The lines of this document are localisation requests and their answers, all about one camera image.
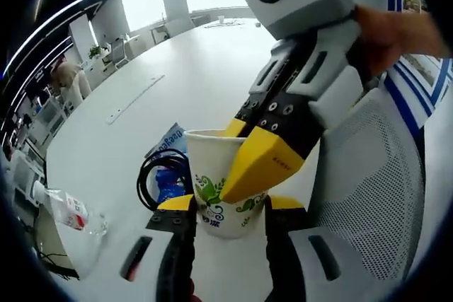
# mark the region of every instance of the person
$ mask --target person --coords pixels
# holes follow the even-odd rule
[[[74,109],[78,107],[91,93],[91,87],[86,79],[84,70],[75,63],[61,57],[50,72],[52,87],[61,92],[65,100],[69,100]]]
[[[369,70],[375,76],[392,67],[403,54],[452,56],[429,13],[378,11],[358,6],[355,15],[362,29]]]

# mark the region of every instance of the plastic water bottle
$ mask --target plastic water bottle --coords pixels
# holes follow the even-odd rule
[[[33,196],[44,205],[57,222],[94,235],[101,236],[107,232],[107,221],[104,215],[92,210],[63,190],[47,189],[40,182],[35,181]]]

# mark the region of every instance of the white conference table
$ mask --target white conference table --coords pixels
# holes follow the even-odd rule
[[[248,97],[248,90],[270,57],[274,38],[255,20],[243,25],[200,27],[161,43],[104,81],[72,113],[47,150],[49,187],[62,188],[103,211],[109,230],[103,251],[144,228],[151,212],[135,189],[145,153],[177,122],[184,129],[225,128]],[[151,78],[164,77],[119,116]],[[308,205],[317,154],[295,176],[276,187]],[[74,262],[89,253],[78,231],[58,226]],[[192,278],[203,301],[264,301],[272,289],[265,256],[263,223],[241,240],[221,240],[197,228]],[[108,287],[88,275],[63,281],[85,301],[114,301]]]

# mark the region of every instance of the framed poster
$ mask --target framed poster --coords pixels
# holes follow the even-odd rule
[[[388,0],[388,10],[429,13],[424,0]],[[395,100],[406,124],[420,129],[447,92],[452,75],[451,59],[406,54],[387,72],[382,84]]]

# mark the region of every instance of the black cable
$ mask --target black cable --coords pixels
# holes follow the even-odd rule
[[[45,254],[41,251],[39,251],[37,248],[35,249],[36,252],[38,253],[38,258],[40,261],[42,261],[42,263],[45,265],[46,261],[44,260],[47,260],[48,263],[50,263],[51,265],[53,265],[54,267],[58,267],[58,268],[61,268],[59,265],[57,265],[53,260],[52,258],[50,258],[50,256],[62,256],[62,257],[67,257],[68,255],[66,254],[57,254],[55,252],[52,252],[50,254]],[[55,272],[54,270],[52,270],[56,275],[60,276],[61,278],[65,279],[66,281],[69,281],[71,279],[71,277],[65,275],[65,274],[62,274],[62,273],[59,273],[59,272]]]
[[[163,153],[176,153],[176,155],[162,156]],[[137,178],[137,195],[140,202],[151,211],[156,211],[157,202],[151,197],[147,187],[147,178],[151,170],[157,166],[162,166],[172,170],[176,177],[183,183],[186,194],[193,194],[192,180],[190,179],[189,159],[187,156],[176,149],[165,149],[149,155],[143,162],[139,177]]]

